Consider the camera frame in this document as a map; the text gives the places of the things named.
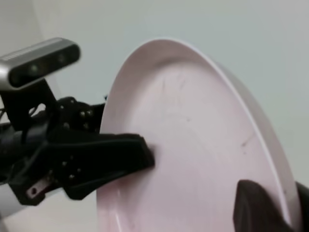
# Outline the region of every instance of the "white plate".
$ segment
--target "white plate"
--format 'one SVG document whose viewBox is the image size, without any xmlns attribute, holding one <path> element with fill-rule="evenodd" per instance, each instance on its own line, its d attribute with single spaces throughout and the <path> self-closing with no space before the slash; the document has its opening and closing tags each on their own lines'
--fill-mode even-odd
<svg viewBox="0 0 309 232">
<path fill-rule="evenodd" d="M 233 232 L 237 182 L 270 194 L 301 230 L 283 150 L 260 107 L 230 73 L 171 40 L 138 48 L 122 66 L 102 133 L 138 133 L 156 167 L 98 190 L 100 232 Z"/>
</svg>

